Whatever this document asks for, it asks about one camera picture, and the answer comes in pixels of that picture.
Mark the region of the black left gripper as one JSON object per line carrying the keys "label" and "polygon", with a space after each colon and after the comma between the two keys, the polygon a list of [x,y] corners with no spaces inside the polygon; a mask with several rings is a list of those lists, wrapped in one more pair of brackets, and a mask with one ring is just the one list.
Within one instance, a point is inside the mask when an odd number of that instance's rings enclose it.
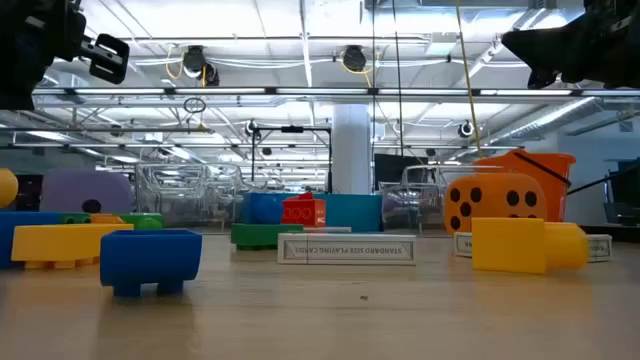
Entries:
{"label": "black left gripper", "polygon": [[92,76],[121,84],[129,45],[108,34],[93,40],[85,27],[78,1],[1,0],[1,108],[32,110],[32,92],[56,58],[87,58]]}

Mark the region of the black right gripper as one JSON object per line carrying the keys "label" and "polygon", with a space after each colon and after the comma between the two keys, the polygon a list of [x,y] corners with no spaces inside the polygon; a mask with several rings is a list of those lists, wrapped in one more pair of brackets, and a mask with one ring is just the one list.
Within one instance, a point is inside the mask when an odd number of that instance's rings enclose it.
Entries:
{"label": "black right gripper", "polygon": [[528,89],[561,78],[597,81],[605,89],[639,87],[638,0],[584,0],[585,12],[561,27],[509,31],[504,47],[526,63]]}

